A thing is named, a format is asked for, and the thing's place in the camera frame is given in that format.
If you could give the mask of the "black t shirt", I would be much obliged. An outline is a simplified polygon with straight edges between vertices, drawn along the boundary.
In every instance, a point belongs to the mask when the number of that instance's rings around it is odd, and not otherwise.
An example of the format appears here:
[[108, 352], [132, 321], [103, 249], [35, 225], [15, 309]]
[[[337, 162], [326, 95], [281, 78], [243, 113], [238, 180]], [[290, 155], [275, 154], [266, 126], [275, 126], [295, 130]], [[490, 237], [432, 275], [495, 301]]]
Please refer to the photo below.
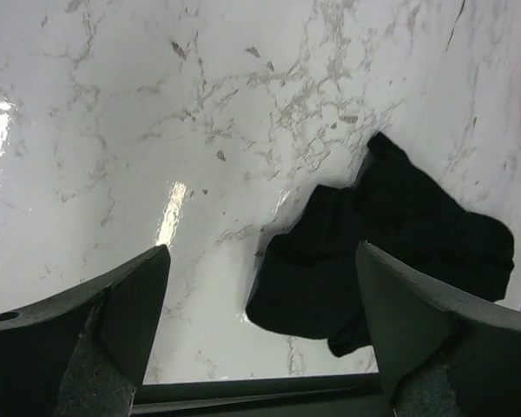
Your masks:
[[277, 334], [324, 340], [337, 357], [368, 346], [355, 261], [362, 242], [487, 301], [505, 297], [514, 268], [514, 237], [502, 222], [464, 209], [377, 133], [355, 183], [316, 187], [295, 225], [270, 240], [247, 318]]

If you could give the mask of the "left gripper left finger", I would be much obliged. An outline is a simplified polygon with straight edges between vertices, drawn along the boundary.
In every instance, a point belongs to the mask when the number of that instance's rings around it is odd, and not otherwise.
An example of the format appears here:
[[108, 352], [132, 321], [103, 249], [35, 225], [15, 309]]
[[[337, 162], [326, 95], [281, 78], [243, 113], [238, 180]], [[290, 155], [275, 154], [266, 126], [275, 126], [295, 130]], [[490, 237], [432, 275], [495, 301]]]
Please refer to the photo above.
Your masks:
[[0, 416], [128, 416], [167, 291], [153, 247], [96, 278], [0, 314]]

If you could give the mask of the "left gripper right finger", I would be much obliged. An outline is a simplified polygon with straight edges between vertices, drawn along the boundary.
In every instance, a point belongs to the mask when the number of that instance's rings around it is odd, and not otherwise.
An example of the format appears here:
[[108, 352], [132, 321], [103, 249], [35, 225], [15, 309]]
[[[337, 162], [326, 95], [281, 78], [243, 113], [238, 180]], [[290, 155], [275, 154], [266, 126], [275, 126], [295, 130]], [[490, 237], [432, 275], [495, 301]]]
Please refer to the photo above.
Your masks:
[[521, 312], [366, 242], [356, 266], [383, 394], [398, 416], [521, 416]]

